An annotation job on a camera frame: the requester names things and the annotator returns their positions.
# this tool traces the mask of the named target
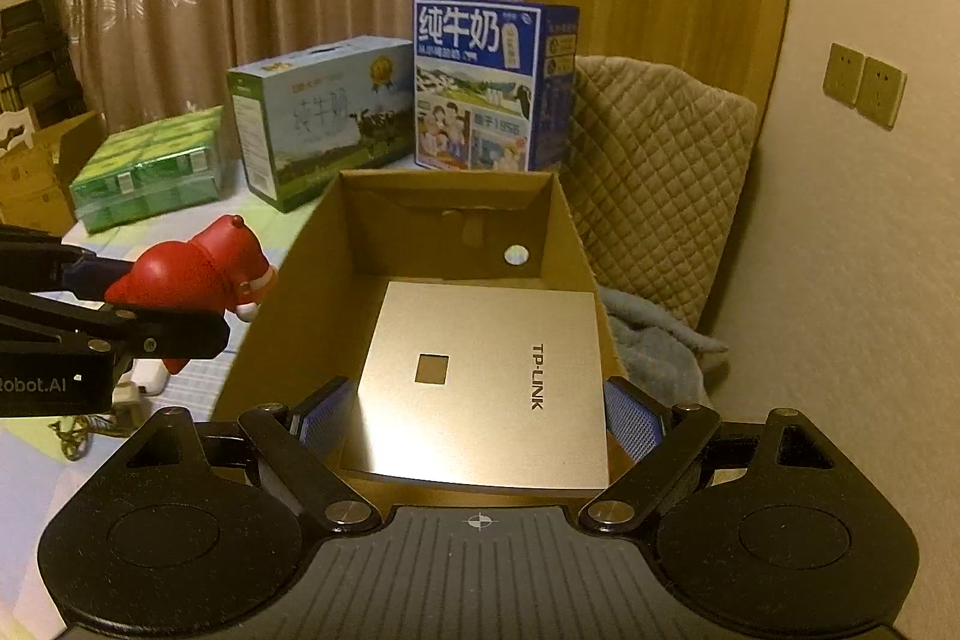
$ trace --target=red toy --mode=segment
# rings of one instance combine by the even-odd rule
[[[232,311],[251,320],[277,280],[256,235],[240,215],[223,215],[188,242],[160,242],[107,289],[104,301],[179,310]],[[186,360],[164,359],[169,372]]]

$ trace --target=wall socket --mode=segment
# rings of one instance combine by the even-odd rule
[[[830,45],[827,73],[824,74],[824,93],[848,107],[856,104],[863,76],[862,52],[834,42]]]
[[[890,64],[867,58],[863,67],[856,111],[884,128],[893,128],[904,97],[906,74]]]

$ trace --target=metal screw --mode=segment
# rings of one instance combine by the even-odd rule
[[[369,504],[365,504],[363,501],[353,501],[352,499],[335,501],[333,504],[328,504],[323,512],[330,521],[343,527],[362,524],[373,514]]]
[[[626,524],[634,517],[634,509],[625,501],[616,499],[596,501],[589,506],[587,513],[598,524],[604,525]]]

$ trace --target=quilted cushion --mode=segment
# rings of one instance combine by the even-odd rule
[[[695,326],[757,138],[757,107],[679,68],[577,58],[563,189],[597,282]]]

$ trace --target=white circular hole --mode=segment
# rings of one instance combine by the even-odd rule
[[[512,244],[503,251],[503,260],[510,266],[523,266],[530,260],[530,251],[522,244]]]

